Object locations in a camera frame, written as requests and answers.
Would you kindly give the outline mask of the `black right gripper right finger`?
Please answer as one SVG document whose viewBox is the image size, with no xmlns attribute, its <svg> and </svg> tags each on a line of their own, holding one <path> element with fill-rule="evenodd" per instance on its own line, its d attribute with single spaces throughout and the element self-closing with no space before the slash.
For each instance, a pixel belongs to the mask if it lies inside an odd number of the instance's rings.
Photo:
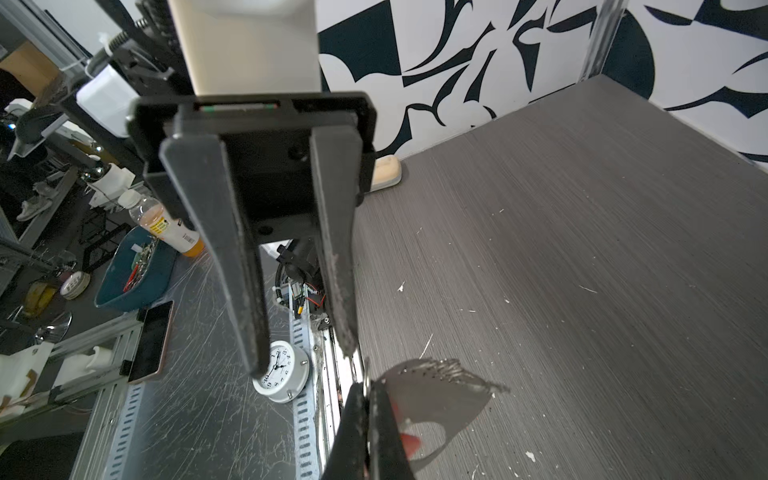
<svg viewBox="0 0 768 480">
<path fill-rule="evenodd" d="M 391 401 L 381 382 L 371 385 L 368 413 L 369 478 L 414 480 Z"/>
</svg>

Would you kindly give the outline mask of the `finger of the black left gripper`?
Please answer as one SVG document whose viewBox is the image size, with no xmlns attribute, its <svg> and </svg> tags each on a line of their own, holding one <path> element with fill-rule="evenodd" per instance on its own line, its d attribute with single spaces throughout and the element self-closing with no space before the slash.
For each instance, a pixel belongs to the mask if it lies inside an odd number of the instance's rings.
<svg viewBox="0 0 768 480">
<path fill-rule="evenodd" d="M 354 127 L 312 129 L 310 161 L 321 271 L 337 342 L 347 357 L 359 345 L 352 237 L 361 154 L 362 140 Z"/>
<path fill-rule="evenodd" d="M 243 364 L 256 378 L 267 370 L 270 345 L 262 268 L 226 145 L 214 134 L 175 134 L 160 158 L 214 260 Z"/>
</svg>

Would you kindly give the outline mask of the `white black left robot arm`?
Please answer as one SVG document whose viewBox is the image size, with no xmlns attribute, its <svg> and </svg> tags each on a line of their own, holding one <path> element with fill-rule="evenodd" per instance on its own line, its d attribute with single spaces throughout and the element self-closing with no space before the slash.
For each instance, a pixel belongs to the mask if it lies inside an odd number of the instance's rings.
<svg viewBox="0 0 768 480">
<path fill-rule="evenodd" d="M 141 168 L 171 215 L 198 232 L 222 281 L 241 357 L 265 373 L 269 327 L 259 248 L 307 239 L 337 341 L 356 352 L 352 254 L 370 190 L 376 111 L 321 87 L 311 1 L 120 1 L 117 37 L 87 63 L 74 102 L 120 162 Z"/>
</svg>

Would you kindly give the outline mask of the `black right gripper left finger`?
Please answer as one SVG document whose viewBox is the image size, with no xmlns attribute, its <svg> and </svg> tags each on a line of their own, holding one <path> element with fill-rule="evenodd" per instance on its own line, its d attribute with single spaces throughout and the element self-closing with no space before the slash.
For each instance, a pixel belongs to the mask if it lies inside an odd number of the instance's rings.
<svg viewBox="0 0 768 480">
<path fill-rule="evenodd" d="M 322 480 L 366 478 L 367 433 L 368 398 L 364 385 L 355 383 L 349 390 Z"/>
</svg>

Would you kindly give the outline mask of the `red key tag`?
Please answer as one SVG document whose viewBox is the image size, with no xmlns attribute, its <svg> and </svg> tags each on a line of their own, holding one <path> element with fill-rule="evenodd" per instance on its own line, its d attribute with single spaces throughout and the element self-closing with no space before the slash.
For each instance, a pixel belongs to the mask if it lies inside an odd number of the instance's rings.
<svg viewBox="0 0 768 480">
<path fill-rule="evenodd" d="M 396 423 L 400 425 L 404 418 L 401 415 L 400 409 L 396 403 L 392 404 L 392 410 L 395 416 Z M 414 455 L 420 450 L 422 441 L 418 436 L 414 436 L 408 433 L 400 433 L 401 443 L 408 460 L 411 460 Z"/>
</svg>

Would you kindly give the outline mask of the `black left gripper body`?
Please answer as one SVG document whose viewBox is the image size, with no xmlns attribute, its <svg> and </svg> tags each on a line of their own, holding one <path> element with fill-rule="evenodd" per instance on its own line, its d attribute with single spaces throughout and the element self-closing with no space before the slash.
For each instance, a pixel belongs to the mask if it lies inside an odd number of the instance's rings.
<svg viewBox="0 0 768 480">
<path fill-rule="evenodd" d="M 376 121 L 362 92 L 155 96 L 132 103 L 127 128 L 174 216 L 212 226 L 232 208 L 266 242 L 351 227 Z"/>
</svg>

